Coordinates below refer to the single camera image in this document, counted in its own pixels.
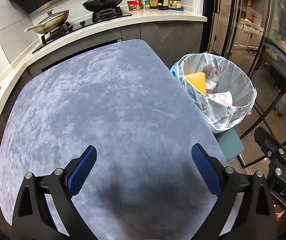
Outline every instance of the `gas stove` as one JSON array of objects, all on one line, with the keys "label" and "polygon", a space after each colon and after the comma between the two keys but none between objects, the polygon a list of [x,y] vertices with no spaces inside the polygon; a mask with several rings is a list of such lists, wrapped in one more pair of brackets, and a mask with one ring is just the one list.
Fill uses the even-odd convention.
[{"label": "gas stove", "polygon": [[81,21],[73,25],[71,25],[69,22],[65,22],[63,25],[55,28],[54,30],[51,30],[49,33],[42,35],[41,36],[42,44],[40,44],[32,53],[40,50],[41,48],[45,47],[51,42],[56,41],[57,39],[69,33],[73,33],[74,31],[77,31],[79,29],[82,29],[82,28],[85,28],[85,27],[88,27],[88,26],[91,26],[91,25],[94,25],[100,22],[104,22],[104,21],[108,21],[108,20],[112,20],[112,19],[116,19],[120,17],[126,17],[130,15],[132,14],[128,12],[123,12],[120,9],[120,7],[117,7],[117,8],[103,10],[97,13],[94,12],[92,14],[91,19],[87,19],[87,20]]}]

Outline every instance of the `small jar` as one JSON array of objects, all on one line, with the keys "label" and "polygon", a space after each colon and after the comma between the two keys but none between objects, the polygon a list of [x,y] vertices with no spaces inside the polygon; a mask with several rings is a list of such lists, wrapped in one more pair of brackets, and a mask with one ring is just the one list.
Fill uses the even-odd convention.
[{"label": "small jar", "polygon": [[145,10],[150,9],[150,0],[145,0]]},{"label": "small jar", "polygon": [[182,8],[182,0],[177,0],[176,8]]},{"label": "small jar", "polygon": [[169,0],[169,8],[173,8],[173,0]]},{"label": "small jar", "polygon": [[178,0],[173,0],[172,1],[172,8],[177,8],[178,7]]}]

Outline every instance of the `paper cup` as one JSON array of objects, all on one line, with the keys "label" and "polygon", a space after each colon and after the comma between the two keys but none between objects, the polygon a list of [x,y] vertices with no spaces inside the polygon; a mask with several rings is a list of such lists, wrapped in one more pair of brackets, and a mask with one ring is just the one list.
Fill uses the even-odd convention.
[{"label": "paper cup", "polygon": [[208,97],[215,102],[221,103],[226,106],[232,106],[233,99],[230,91],[222,92],[222,93],[215,93],[215,94],[208,94]]}]

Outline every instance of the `white cabinet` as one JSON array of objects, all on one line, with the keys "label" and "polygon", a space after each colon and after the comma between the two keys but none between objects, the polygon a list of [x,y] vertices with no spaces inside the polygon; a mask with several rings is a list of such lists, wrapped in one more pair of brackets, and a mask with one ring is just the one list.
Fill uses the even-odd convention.
[{"label": "white cabinet", "polygon": [[261,42],[263,28],[240,20],[236,31],[233,50],[257,50]]}]

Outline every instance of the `plastic trash bag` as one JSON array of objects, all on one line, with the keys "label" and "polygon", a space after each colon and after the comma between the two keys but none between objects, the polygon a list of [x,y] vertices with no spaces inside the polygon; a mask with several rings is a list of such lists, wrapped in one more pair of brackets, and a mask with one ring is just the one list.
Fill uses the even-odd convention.
[{"label": "plastic trash bag", "polygon": [[[213,133],[239,124],[254,106],[257,92],[251,80],[226,58],[210,53],[188,54],[171,68],[171,72],[201,110]],[[233,106],[215,102],[198,91],[185,77],[196,72],[205,73],[208,94],[230,91]]]}]

